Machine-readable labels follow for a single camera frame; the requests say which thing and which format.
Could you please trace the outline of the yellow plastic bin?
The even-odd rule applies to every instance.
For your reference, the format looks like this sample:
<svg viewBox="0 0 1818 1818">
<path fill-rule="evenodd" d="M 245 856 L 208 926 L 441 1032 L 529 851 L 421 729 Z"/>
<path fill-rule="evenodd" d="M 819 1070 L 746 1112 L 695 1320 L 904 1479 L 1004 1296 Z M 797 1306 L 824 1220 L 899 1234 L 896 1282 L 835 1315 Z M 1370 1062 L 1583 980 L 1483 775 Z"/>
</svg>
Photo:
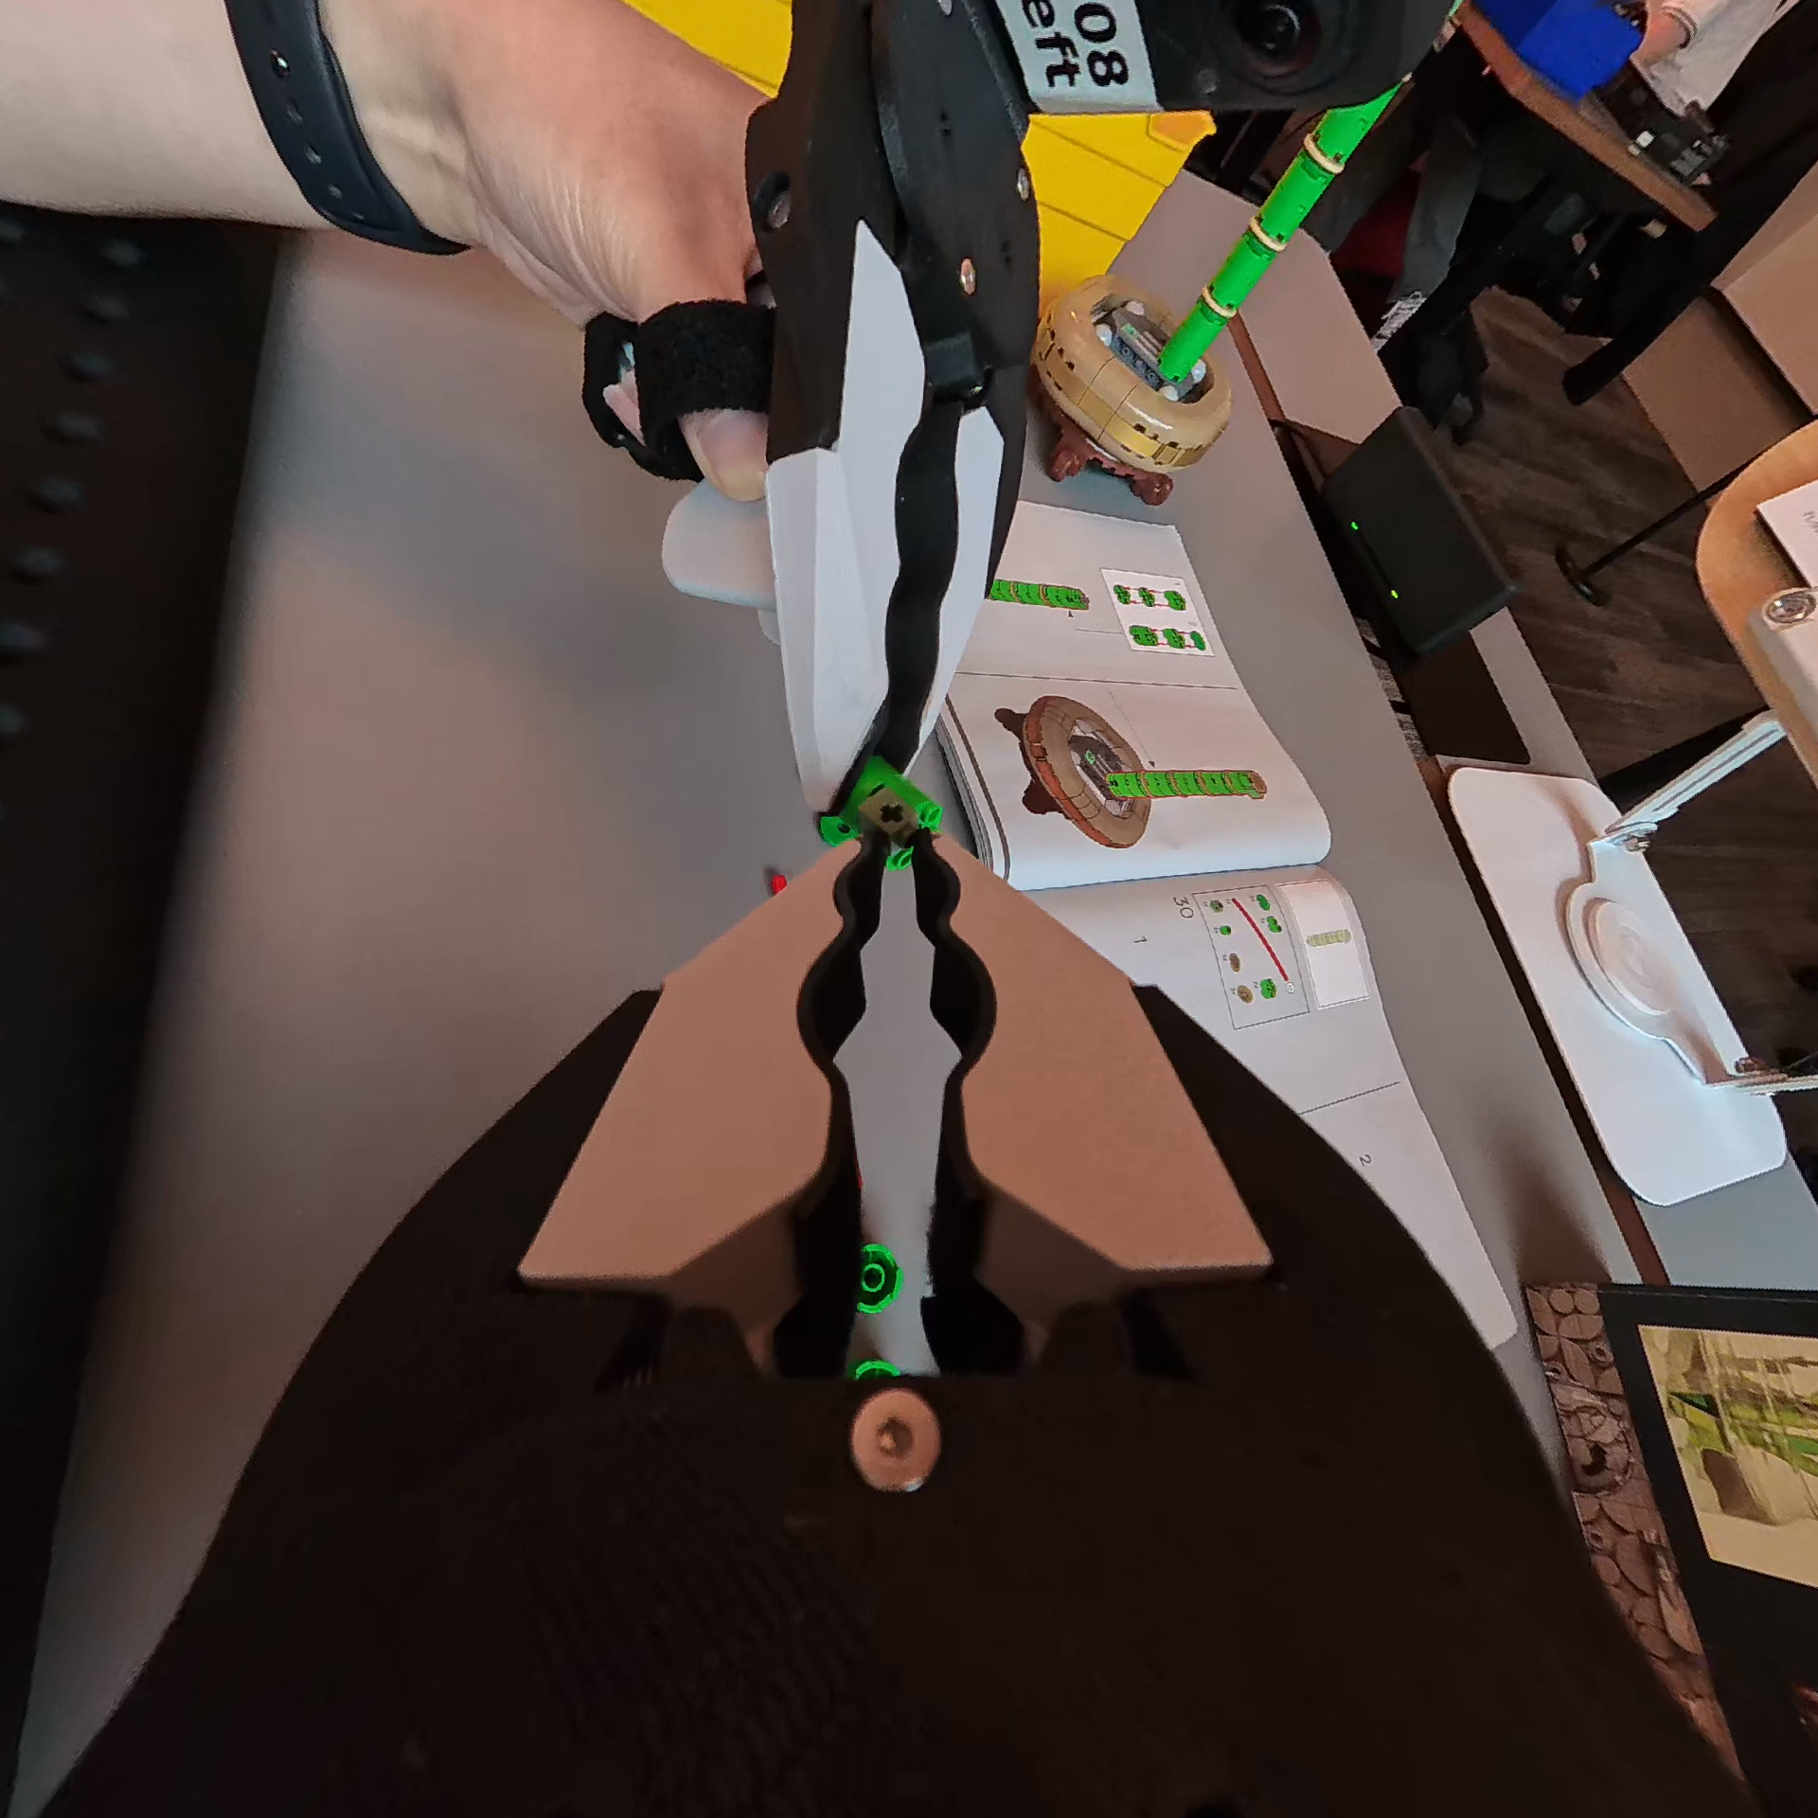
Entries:
<svg viewBox="0 0 1818 1818">
<path fill-rule="evenodd" d="M 788 65 L 788 3 L 636 3 L 764 98 Z M 1027 160 L 1036 196 L 1042 285 L 1070 289 L 1107 272 L 1138 234 L 1190 151 L 1214 137 L 1203 110 L 1142 117 L 1033 117 Z"/>
</svg>

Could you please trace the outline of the green toy brick stack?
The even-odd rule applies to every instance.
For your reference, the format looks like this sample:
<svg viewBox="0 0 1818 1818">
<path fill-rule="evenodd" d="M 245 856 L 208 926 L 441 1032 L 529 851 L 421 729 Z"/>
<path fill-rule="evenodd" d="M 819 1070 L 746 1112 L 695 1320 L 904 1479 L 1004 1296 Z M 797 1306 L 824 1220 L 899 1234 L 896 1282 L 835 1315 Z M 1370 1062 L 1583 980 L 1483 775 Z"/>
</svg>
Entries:
<svg viewBox="0 0 1818 1818">
<path fill-rule="evenodd" d="M 904 873 L 916 861 L 921 834 L 940 834 L 943 807 L 911 784 L 899 769 L 871 758 L 855 775 L 845 801 L 819 820 L 821 838 L 838 848 L 871 835 L 884 840 L 884 864 Z"/>
</svg>

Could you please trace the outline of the wooden background table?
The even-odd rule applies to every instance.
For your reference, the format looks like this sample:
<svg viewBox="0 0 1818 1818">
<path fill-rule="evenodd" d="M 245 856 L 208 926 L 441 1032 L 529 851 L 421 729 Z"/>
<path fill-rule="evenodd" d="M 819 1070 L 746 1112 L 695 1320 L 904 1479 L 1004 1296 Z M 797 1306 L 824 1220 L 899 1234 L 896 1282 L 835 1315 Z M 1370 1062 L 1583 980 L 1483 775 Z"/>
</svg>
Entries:
<svg viewBox="0 0 1818 1818">
<path fill-rule="evenodd" d="M 1521 104 L 1536 121 L 1543 121 L 1548 130 L 1577 148 L 1585 159 L 1603 171 L 1610 171 L 1630 190 L 1647 197 L 1647 204 L 1659 213 L 1673 216 L 1692 232 L 1713 225 L 1717 211 L 1707 192 L 1677 180 L 1653 165 L 1642 151 L 1634 149 L 1600 101 L 1563 95 L 1556 84 L 1517 56 L 1516 47 L 1509 46 L 1476 5 L 1461 3 L 1455 8 L 1455 20 L 1458 33 L 1481 54 L 1485 69 L 1514 101 Z"/>
</svg>

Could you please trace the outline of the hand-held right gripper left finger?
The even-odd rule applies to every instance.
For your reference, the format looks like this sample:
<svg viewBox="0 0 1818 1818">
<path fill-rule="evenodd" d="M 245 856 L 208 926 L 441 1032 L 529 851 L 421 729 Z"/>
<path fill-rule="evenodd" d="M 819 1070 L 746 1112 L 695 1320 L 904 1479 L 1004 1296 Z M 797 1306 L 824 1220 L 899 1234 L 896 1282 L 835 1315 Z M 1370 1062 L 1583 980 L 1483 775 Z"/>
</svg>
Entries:
<svg viewBox="0 0 1818 1818">
<path fill-rule="evenodd" d="M 786 1377 L 857 1319 L 857 1149 L 838 1048 L 865 1006 L 884 840 L 832 848 L 665 978 L 518 1272 L 725 1312 Z"/>
</svg>

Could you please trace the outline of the cluster of green round bricks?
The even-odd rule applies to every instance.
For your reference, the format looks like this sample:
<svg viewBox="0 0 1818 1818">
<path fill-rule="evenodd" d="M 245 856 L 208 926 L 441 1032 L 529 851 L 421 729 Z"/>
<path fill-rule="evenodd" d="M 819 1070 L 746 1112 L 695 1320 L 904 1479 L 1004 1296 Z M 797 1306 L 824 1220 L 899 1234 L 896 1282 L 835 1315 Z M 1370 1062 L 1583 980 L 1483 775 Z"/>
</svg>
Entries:
<svg viewBox="0 0 1818 1818">
<path fill-rule="evenodd" d="M 860 1246 L 860 1270 L 855 1292 L 857 1320 L 871 1320 L 890 1310 L 902 1292 L 902 1266 L 886 1242 Z M 848 1378 L 896 1378 L 902 1371 L 882 1355 L 863 1355 L 848 1363 Z"/>
</svg>

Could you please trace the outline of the white document stand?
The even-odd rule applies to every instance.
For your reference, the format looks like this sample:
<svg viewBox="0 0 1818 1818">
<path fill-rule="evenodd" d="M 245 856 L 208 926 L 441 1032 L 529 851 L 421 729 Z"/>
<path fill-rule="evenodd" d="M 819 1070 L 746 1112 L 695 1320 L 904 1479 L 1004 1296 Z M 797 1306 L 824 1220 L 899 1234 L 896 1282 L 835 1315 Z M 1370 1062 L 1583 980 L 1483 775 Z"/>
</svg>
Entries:
<svg viewBox="0 0 1818 1818">
<path fill-rule="evenodd" d="M 1813 1078 L 1754 1060 L 1647 847 L 1700 792 L 1778 743 L 1817 772 L 1813 585 L 1760 518 L 1813 486 L 1817 426 L 1752 461 L 1697 544 L 1704 597 L 1754 676 L 1764 711 L 1707 756 L 1672 761 L 1662 785 L 1618 809 L 1600 785 L 1458 765 L 1445 801 L 1597 1143 L 1626 1189 L 1676 1206 L 1775 1172 L 1787 1153 L 1773 1106 Z"/>
</svg>

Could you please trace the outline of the person's left forearm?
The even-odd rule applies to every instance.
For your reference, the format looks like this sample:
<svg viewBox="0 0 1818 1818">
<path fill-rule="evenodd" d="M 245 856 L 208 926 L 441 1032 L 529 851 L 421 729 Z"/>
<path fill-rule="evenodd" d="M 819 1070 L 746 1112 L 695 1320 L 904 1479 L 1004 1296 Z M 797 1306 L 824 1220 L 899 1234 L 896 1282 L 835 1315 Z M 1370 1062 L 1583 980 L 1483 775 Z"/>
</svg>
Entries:
<svg viewBox="0 0 1818 1818">
<path fill-rule="evenodd" d="M 324 225 L 267 137 L 220 3 L 5 3 L 2 197 Z"/>
</svg>

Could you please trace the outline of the black wristband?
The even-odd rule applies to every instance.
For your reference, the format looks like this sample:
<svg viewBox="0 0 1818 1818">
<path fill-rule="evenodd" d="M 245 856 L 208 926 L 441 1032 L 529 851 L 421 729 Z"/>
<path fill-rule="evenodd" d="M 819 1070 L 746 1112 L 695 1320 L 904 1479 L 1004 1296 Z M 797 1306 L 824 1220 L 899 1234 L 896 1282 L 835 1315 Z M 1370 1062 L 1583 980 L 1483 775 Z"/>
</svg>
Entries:
<svg viewBox="0 0 1818 1818">
<path fill-rule="evenodd" d="M 400 252 L 450 257 L 381 171 L 317 3 L 225 3 L 264 133 L 310 205 L 334 228 Z"/>
</svg>

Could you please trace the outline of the black charger box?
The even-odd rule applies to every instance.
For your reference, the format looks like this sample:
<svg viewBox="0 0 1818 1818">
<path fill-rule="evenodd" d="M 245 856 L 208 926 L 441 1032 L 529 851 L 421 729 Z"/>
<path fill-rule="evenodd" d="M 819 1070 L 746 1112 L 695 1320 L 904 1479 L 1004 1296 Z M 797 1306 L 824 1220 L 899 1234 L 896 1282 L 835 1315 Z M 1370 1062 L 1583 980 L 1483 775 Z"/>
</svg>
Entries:
<svg viewBox="0 0 1818 1818">
<path fill-rule="evenodd" d="M 1516 603 L 1516 581 L 1414 406 L 1383 419 L 1333 468 L 1323 506 L 1367 609 L 1416 660 L 1457 645 Z"/>
</svg>

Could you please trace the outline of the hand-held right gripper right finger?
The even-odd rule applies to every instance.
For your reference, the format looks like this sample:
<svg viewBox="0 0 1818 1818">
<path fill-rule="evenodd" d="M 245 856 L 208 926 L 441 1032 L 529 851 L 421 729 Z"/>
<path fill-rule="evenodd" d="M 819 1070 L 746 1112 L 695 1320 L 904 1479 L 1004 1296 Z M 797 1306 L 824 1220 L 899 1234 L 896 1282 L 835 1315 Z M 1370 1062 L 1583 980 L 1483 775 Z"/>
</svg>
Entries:
<svg viewBox="0 0 1818 1818">
<path fill-rule="evenodd" d="M 1270 1253 L 1125 973 L 942 835 L 916 917 L 945 1081 L 927 1239 L 940 1371 L 1012 1375 L 1132 1291 L 1258 1280 Z"/>
</svg>

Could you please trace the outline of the black toy set box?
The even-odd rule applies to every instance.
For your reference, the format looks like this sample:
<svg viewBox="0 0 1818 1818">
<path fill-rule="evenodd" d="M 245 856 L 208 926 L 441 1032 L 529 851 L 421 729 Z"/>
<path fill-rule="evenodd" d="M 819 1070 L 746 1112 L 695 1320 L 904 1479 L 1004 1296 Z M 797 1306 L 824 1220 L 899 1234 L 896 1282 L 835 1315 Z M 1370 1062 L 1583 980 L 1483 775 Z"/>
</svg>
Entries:
<svg viewBox="0 0 1818 1818">
<path fill-rule="evenodd" d="M 1764 1815 L 1817 1815 L 1817 1296 L 1543 1283 L 1597 1576 Z"/>
</svg>

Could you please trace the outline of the bamboo toy brick model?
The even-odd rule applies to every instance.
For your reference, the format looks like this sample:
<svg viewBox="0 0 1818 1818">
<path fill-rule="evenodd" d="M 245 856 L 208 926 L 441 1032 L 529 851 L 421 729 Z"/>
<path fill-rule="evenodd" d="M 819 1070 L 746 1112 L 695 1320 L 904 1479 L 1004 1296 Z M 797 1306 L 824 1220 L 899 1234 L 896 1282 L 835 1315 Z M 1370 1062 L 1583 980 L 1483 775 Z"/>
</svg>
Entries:
<svg viewBox="0 0 1818 1818">
<path fill-rule="evenodd" d="M 1177 323 L 1168 307 L 1115 277 L 1060 295 L 1038 318 L 1031 390 L 1056 425 L 1056 483 L 1099 466 L 1150 506 L 1202 461 L 1232 416 L 1232 390 L 1211 361 L 1262 276 L 1344 174 L 1350 153 L 1398 99 L 1394 84 L 1357 107 L 1328 108 L 1252 214 L 1216 276 Z"/>
</svg>

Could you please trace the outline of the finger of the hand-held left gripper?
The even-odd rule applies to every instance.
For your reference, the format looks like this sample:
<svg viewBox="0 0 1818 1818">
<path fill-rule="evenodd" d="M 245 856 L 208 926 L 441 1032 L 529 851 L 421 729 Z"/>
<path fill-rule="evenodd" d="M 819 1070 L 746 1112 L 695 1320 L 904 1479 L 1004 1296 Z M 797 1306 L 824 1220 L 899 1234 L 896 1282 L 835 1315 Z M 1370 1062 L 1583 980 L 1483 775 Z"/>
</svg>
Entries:
<svg viewBox="0 0 1818 1818">
<path fill-rule="evenodd" d="M 764 483 L 788 728 L 812 812 L 826 812 L 888 697 L 899 578 L 896 483 L 924 410 L 924 357 L 902 276 L 871 225 L 842 267 L 848 332 L 834 446 L 776 461 Z"/>
<path fill-rule="evenodd" d="M 993 572 L 998 496 L 1018 498 L 1029 410 L 930 406 L 901 456 L 899 578 L 884 623 L 888 691 L 871 754 L 904 770 L 945 697 Z"/>
</svg>

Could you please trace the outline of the building instruction booklet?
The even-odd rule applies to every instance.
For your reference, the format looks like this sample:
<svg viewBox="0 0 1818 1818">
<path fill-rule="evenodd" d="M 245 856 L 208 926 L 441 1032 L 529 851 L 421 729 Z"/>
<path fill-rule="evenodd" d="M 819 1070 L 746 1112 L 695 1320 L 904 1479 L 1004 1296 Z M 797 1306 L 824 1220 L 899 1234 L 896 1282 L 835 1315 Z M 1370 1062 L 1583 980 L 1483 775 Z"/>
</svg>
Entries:
<svg viewBox="0 0 1818 1818">
<path fill-rule="evenodd" d="M 976 856 L 1346 1157 L 1490 1346 L 1516 1312 L 1398 1056 L 1332 830 L 1155 521 L 1023 502 L 940 748 Z"/>
</svg>

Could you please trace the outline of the blue plastic bin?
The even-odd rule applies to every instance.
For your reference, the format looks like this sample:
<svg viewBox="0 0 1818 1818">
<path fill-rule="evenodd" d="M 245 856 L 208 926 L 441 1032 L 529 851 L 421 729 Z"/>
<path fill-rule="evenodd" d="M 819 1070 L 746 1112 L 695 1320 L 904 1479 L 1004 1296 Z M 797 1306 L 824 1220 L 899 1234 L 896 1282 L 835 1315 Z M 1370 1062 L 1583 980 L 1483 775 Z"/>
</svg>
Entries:
<svg viewBox="0 0 1818 1818">
<path fill-rule="evenodd" d="M 1475 3 L 1483 20 L 1533 71 L 1570 99 L 1622 77 L 1646 38 L 1646 5 Z"/>
</svg>

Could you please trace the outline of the person's left hand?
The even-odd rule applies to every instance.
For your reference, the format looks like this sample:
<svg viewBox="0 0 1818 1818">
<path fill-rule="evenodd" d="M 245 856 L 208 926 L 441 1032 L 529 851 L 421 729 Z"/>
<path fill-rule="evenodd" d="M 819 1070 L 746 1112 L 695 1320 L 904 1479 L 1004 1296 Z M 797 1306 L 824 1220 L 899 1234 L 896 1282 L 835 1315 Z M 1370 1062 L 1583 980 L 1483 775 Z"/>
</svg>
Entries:
<svg viewBox="0 0 1818 1818">
<path fill-rule="evenodd" d="M 759 94 L 618 3 L 330 3 L 378 170 L 571 323 L 743 303 Z"/>
</svg>

